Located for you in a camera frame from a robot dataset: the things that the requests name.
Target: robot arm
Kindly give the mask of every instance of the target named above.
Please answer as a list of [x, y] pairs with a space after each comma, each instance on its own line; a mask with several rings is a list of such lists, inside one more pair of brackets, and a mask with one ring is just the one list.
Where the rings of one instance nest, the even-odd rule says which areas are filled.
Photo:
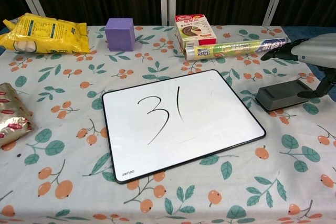
[[323, 34], [312, 39], [299, 39], [275, 48], [262, 56], [261, 60], [279, 58], [313, 64], [324, 72], [325, 77], [316, 90], [298, 93], [302, 98], [326, 95], [336, 84], [336, 34]]

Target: green leaf print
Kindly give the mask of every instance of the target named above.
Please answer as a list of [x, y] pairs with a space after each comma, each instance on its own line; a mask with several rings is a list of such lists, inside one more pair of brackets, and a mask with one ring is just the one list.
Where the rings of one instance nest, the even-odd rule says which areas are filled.
[[311, 115], [316, 115], [319, 113], [319, 109], [313, 104], [304, 103], [302, 106]]
[[21, 88], [24, 84], [26, 84], [27, 78], [25, 76], [19, 76], [15, 80], [15, 86]]
[[167, 80], [167, 79], [170, 79], [170, 77], [169, 77], [169, 76], [159, 76], [159, 77], [158, 77], [158, 80], [159, 80], [159, 81]]
[[251, 196], [247, 200], [247, 206], [254, 206], [256, 203], [259, 202], [260, 196]]
[[58, 212], [55, 216], [56, 217], [62, 217], [62, 216], [68, 215], [69, 213], [70, 213], [69, 209], [64, 209], [64, 210]]
[[164, 28], [164, 26], [154, 27], [153, 30], [161, 30], [162, 28]]
[[56, 69], [55, 69], [55, 75], [58, 75], [60, 71], [61, 71], [61, 65], [58, 64]]
[[151, 68], [151, 67], [148, 67], [148, 71], [149, 71], [150, 73], [156, 73], [156, 72], [157, 72], [156, 69]]
[[105, 63], [98, 65], [97, 69], [101, 69], [104, 65], [105, 65]]
[[64, 149], [64, 143], [60, 140], [54, 140], [47, 145], [45, 152], [48, 156], [54, 156], [62, 152], [63, 149]]
[[46, 143], [50, 140], [52, 132], [50, 129], [44, 129], [36, 134], [35, 141], [38, 143]]
[[39, 158], [40, 157], [37, 154], [30, 154], [28, 157], [25, 158], [25, 164], [26, 165], [35, 164]]
[[54, 90], [54, 88], [52, 86], [46, 86], [46, 87], [44, 87], [44, 89], [47, 90], [47, 91]]
[[237, 223], [251, 223], [254, 222], [256, 219], [255, 218], [245, 218], [245, 219], [239, 219]]
[[288, 149], [296, 149], [299, 147], [298, 141], [291, 135], [283, 135], [281, 138], [282, 145]]
[[243, 91], [241, 91], [240, 92], [241, 94], [252, 94], [250, 91], [248, 91], [248, 90], [243, 90]]
[[40, 93], [38, 95], [50, 95], [50, 93], [48, 93], [48, 92], [42, 92], [42, 93]]
[[179, 186], [176, 190], [176, 195], [178, 197], [178, 199], [183, 202], [183, 199], [184, 199], [184, 194], [183, 194], [183, 189], [181, 186]]
[[91, 106], [94, 110], [101, 110], [103, 108], [103, 102], [101, 101], [101, 98], [94, 99]]
[[240, 219], [246, 216], [246, 211], [241, 206], [232, 206], [226, 215], [229, 219]]
[[109, 55], [109, 57], [110, 57], [110, 59], [111, 59], [111, 60], [113, 60], [113, 61], [117, 62], [117, 59], [116, 59], [114, 56], [112, 56], [112, 55]]
[[216, 58], [217, 63], [223, 64], [225, 63], [225, 58]]
[[315, 150], [306, 146], [302, 147], [302, 153], [307, 159], [312, 162], [318, 162], [321, 159], [320, 155]]
[[186, 206], [186, 207], [182, 207], [179, 211], [184, 212], [186, 214], [191, 214], [191, 213], [195, 212], [195, 208], [192, 207], [192, 206]]
[[65, 90], [64, 90], [64, 89], [55, 89], [55, 92], [56, 92], [56, 93], [64, 93]]
[[249, 192], [249, 193], [252, 193], [252, 194], [261, 194], [261, 191], [259, 191], [257, 188], [255, 187], [247, 187], [246, 190]]
[[218, 160], [219, 160], [219, 156], [213, 155], [213, 156], [203, 158], [199, 164], [200, 165], [213, 165], [217, 163]]
[[194, 189], [195, 189], [195, 186], [194, 186], [194, 185], [188, 187], [187, 191], [185, 192], [185, 200], [187, 200], [187, 199], [189, 199], [191, 196], [193, 196], [193, 194], [194, 194]]
[[59, 59], [61, 57], [62, 57], [61, 54], [53, 54], [50, 58], [51, 58], [51, 60], [57, 60], [57, 59]]
[[155, 37], [155, 35], [151, 35], [151, 36], [147, 36], [147, 37], [145, 37], [144, 39], [142, 39], [142, 40], [150, 40], [150, 39], [152, 39], [152, 38], [154, 38]]
[[250, 99], [252, 99], [252, 97], [244, 97], [244, 98], [242, 98], [242, 101], [243, 101], [243, 102], [246, 102], [246, 101], [248, 101], [248, 100], [250, 100]]
[[44, 74], [42, 74], [42, 76], [38, 79], [37, 82], [44, 81], [49, 75], [50, 75], [50, 72], [45, 72]]
[[321, 99], [320, 99], [320, 98], [311, 98], [311, 99], [309, 99], [309, 101], [310, 101], [311, 103], [320, 103], [320, 102], [321, 102]]
[[176, 219], [176, 220], [183, 220], [186, 219], [185, 217], [182, 216], [166, 216], [167, 218], [171, 218], [171, 219]]
[[266, 202], [269, 208], [273, 207], [273, 199], [269, 191], [266, 192]]
[[248, 35], [251, 39], [259, 39], [259, 35], [256, 35], [256, 34], [249, 34]]
[[97, 92], [95, 91], [89, 91], [87, 94], [88, 98], [94, 98], [96, 97], [96, 95], [97, 95]]
[[216, 219], [216, 220], [212, 220], [211, 223], [222, 223], [224, 221], [225, 220], [223, 220], [223, 219]]
[[167, 214], [172, 215], [174, 208], [173, 208], [172, 201], [170, 199], [165, 198], [164, 208], [165, 208]]
[[115, 182], [113, 173], [111, 173], [111, 172], [102, 172], [102, 173], [103, 173], [104, 179], [106, 179], [109, 182]]
[[304, 161], [296, 160], [294, 162], [294, 169], [300, 173], [304, 173], [308, 170], [308, 166]]
[[248, 34], [247, 30], [243, 30], [243, 29], [242, 29], [242, 30], [239, 30], [239, 33], [240, 33], [240, 34], [243, 34], [243, 35], [247, 35], [247, 34]]
[[269, 70], [266, 69], [266, 68], [264, 68], [263, 71], [264, 71], [264, 73], [266, 73], [266, 74], [272, 74], [271, 71], [269, 71]]
[[156, 79], [156, 76], [153, 74], [145, 74], [142, 76], [143, 79], [147, 79], [147, 80], [154, 80]]
[[94, 165], [91, 174], [96, 173], [105, 163], [106, 161], [110, 158], [110, 153], [107, 152], [104, 155], [102, 155]]
[[224, 179], [228, 179], [232, 173], [232, 165], [229, 161], [222, 163], [220, 167]]
[[259, 183], [263, 184], [263, 185], [269, 185], [269, 184], [272, 184], [271, 181], [269, 181], [268, 179], [263, 178], [263, 177], [254, 177], [254, 179], [255, 179], [256, 181], [258, 181]]
[[68, 219], [68, 220], [89, 220], [89, 219], [86, 219], [86, 218], [83, 218], [83, 217], [76, 217], [76, 216], [65, 217], [65, 219]]
[[137, 36], [137, 38], [135, 38], [135, 42], [137, 42], [138, 40], [140, 40], [142, 38], [142, 35]]
[[286, 201], [287, 200], [287, 196], [286, 196], [286, 191], [282, 185], [282, 183], [280, 183], [279, 180], [277, 180], [277, 190], [278, 190], [278, 194], [280, 195], [280, 197]]
[[232, 86], [232, 78], [231, 78], [231, 76], [226, 77], [225, 80], [226, 80], [227, 84], [231, 87]]
[[240, 75], [237, 73], [236, 70], [232, 69], [232, 73], [237, 79], [240, 79]]
[[50, 69], [53, 69], [53, 67], [43, 68], [43, 69], [39, 70], [39, 72], [45, 72], [45, 71], [48, 71]]
[[169, 27], [169, 28], [167, 28], [167, 29], [164, 29], [163, 31], [171, 31], [171, 30], [173, 30], [174, 29], [174, 27]]
[[169, 67], [164, 67], [160, 69], [160, 72], [167, 70]]
[[293, 60], [283, 60], [283, 61], [285, 61], [285, 62], [287, 62], [289, 64], [293, 64], [293, 65], [299, 64], [298, 62], [293, 61]]
[[283, 63], [283, 62], [280, 61], [280, 60], [275, 60], [275, 59], [273, 59], [273, 61], [275, 61], [276, 63], [279, 63], [279, 64], [282, 65], [282, 66], [287, 66], [286, 63]]
[[120, 59], [123, 59], [123, 60], [130, 60], [131, 58], [125, 56], [125, 55], [120, 55], [118, 56]]

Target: brand logo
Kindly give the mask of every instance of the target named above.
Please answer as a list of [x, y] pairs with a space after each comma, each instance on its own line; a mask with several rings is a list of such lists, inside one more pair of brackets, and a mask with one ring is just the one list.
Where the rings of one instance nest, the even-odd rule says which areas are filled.
[[177, 20], [178, 20], [178, 21], [187, 20], [187, 19], [191, 19], [191, 16], [177, 17]]
[[129, 172], [123, 173], [121, 174], [121, 176], [130, 175], [131, 173], [134, 173], [134, 170], [130, 170]]

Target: table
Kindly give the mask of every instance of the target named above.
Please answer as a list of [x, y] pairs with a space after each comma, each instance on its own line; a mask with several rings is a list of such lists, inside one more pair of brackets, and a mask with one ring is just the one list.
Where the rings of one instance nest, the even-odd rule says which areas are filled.
[[[287, 36], [281, 27], [213, 29], [218, 42]], [[267, 114], [255, 101], [260, 87], [289, 80], [315, 88], [307, 65], [262, 62], [260, 54], [185, 62], [173, 27], [136, 26], [135, 36], [134, 52], [110, 52], [104, 27], [90, 26], [88, 54], [0, 56], [1, 82], [17, 90], [35, 122], [0, 150], [0, 223], [335, 222], [335, 103], [326, 95]], [[117, 184], [102, 94], [208, 69], [230, 83], [267, 136]]]

